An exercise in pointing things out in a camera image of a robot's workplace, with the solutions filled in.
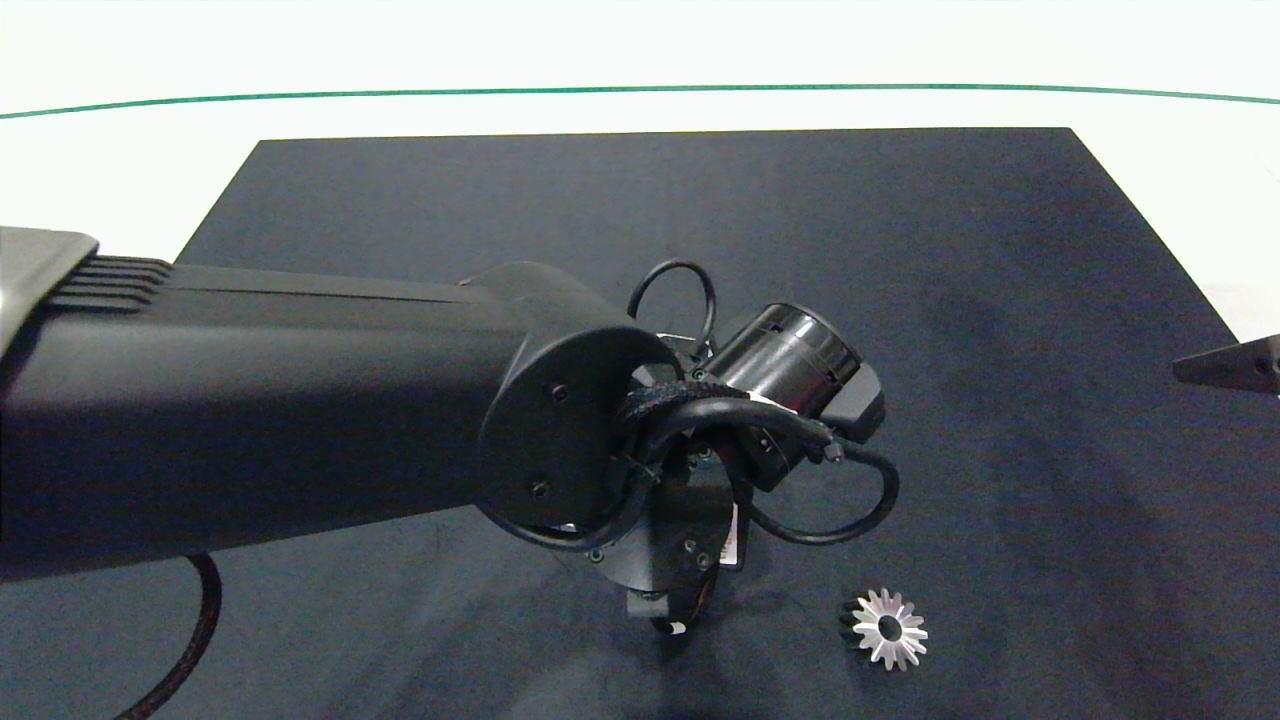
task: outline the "black cloth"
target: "black cloth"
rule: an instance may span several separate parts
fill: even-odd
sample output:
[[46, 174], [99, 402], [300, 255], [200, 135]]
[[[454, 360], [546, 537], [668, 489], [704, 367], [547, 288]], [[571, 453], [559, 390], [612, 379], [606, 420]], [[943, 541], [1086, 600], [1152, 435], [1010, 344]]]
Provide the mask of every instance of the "black cloth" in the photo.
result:
[[[621, 307], [672, 255], [709, 268], [722, 327], [796, 301], [876, 366], [888, 420], [870, 446], [902, 474], [878, 530], [818, 548], [753, 533], [746, 569], [677, 639], [627, 619], [580, 556], [471, 507], [218, 553], [223, 626], [164, 716], [1280, 707], [1280, 405], [1174, 380], [1170, 360], [1235, 340], [1068, 129], [270, 141], [180, 261], [452, 282], [527, 259]], [[640, 318], [691, 332], [700, 313], [695, 278], [675, 272]], [[806, 469], [762, 502], [842, 524], [873, 477]], [[18, 707], [105, 715], [145, 692], [195, 620], [188, 574], [174, 561], [0, 588], [26, 612], [6, 656], [44, 664], [15, 678], [58, 675], [19, 688]], [[840, 638], [841, 603], [881, 587], [925, 618], [928, 655], [908, 673]]]

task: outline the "metal gear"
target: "metal gear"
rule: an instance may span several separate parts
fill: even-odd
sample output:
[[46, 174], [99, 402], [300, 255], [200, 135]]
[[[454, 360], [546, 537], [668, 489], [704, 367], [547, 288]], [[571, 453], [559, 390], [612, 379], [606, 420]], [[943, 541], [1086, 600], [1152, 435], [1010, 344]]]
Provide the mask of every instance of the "metal gear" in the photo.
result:
[[[883, 660], [886, 670], [892, 670], [895, 664], [906, 670], [908, 660], [911, 665], [919, 665], [920, 659], [916, 655], [927, 652], [920, 641], [927, 639], [929, 633], [920, 629], [924, 618], [911, 614], [915, 606], [910, 602], [904, 603], [902, 593], [890, 596], [884, 588], [881, 588], [879, 594], [876, 594], [876, 591], [867, 591], [867, 597], [855, 600], [856, 603], [845, 603], [845, 610], [851, 614], [841, 616], [841, 623], [852, 633], [861, 635], [856, 648], [870, 650], [872, 662]], [[852, 643], [856, 638], [852, 634], [846, 637], [850, 647], [855, 647]]]

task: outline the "black cable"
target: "black cable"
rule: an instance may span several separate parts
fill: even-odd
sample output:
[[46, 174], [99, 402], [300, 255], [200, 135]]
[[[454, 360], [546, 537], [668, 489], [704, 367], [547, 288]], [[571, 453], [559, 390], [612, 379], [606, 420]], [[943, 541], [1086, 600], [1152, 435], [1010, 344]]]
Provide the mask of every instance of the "black cable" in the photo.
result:
[[191, 642], [187, 643], [187, 650], [182, 652], [169, 674], [151, 688], [151, 692], [142, 696], [142, 700], [116, 715], [115, 720], [151, 717], [151, 714], [168, 702], [173, 693], [178, 692], [178, 688], [191, 676], [191, 671], [196, 669], [200, 657], [209, 648], [209, 641], [214, 637], [214, 629], [218, 626], [218, 614], [223, 607], [223, 580], [218, 577], [218, 566], [214, 565], [214, 560], [209, 555], [188, 555], [187, 560], [200, 573], [200, 618], [196, 620]]
[[716, 329], [716, 286], [712, 284], [712, 277], [707, 274], [707, 270], [704, 270], [698, 263], [672, 258], [671, 260], [655, 265], [652, 270], [649, 270], [644, 279], [640, 281], [640, 284], [631, 291], [631, 300], [627, 300], [627, 315], [635, 318], [636, 313], [640, 311], [640, 300], [644, 297], [645, 291], [649, 290], [649, 286], [653, 284], [653, 281], [658, 279], [658, 275], [668, 270], [675, 270], [676, 268], [689, 268], [690, 270], [698, 273], [698, 279], [703, 282], [703, 297], [707, 300], [707, 310], [703, 314], [703, 331], [698, 338], [694, 340], [694, 347], [696, 347], [698, 354], [701, 355], [703, 348], [707, 347], [707, 343], [712, 340], [712, 332]]
[[891, 462], [887, 457], [865, 450], [850, 439], [837, 437], [836, 442], [838, 442], [840, 447], [844, 450], [846, 460], [852, 460], [854, 462], [860, 462], [863, 465], [870, 465], [881, 471], [883, 488], [881, 489], [879, 502], [877, 502], [876, 507], [873, 507], [872, 511], [863, 518], [842, 528], [836, 528], [835, 530], [799, 530], [788, 528], [773, 518], [769, 518], [763, 510], [756, 507], [749, 498], [745, 498], [741, 495], [740, 500], [745, 500], [745, 502], [740, 501], [739, 505], [746, 509], [751, 520], [763, 528], [764, 532], [797, 544], [836, 544], [870, 532], [888, 516], [890, 511], [893, 510], [893, 503], [897, 501], [897, 468], [895, 468], [893, 462]]
[[678, 433], [707, 425], [754, 425], [817, 448], [836, 441], [836, 434], [827, 425], [785, 407], [739, 397], [709, 397], [686, 402], [658, 420], [640, 441], [636, 460], [654, 462]]

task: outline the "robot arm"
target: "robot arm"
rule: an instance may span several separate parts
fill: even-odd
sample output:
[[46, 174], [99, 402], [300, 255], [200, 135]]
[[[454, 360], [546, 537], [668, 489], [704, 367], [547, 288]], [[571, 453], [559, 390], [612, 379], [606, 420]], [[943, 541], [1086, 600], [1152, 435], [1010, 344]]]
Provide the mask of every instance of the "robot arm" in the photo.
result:
[[[896, 495], [852, 442], [883, 418], [874, 372], [794, 305], [712, 352], [531, 263], [417, 284], [0, 240], [0, 580], [475, 503], [585, 553], [632, 615], [682, 623], [748, 518], [826, 544]], [[858, 523], [806, 533], [751, 505], [797, 462], [845, 456], [884, 475]]]

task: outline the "gear hole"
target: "gear hole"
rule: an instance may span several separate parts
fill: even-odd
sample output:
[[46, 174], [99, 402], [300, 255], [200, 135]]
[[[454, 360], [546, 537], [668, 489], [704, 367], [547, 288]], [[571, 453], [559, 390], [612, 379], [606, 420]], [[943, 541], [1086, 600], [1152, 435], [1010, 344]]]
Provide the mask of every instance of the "gear hole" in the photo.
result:
[[895, 642], [902, 637], [902, 624], [892, 615], [882, 615], [876, 624], [879, 626], [881, 637], [888, 642]]

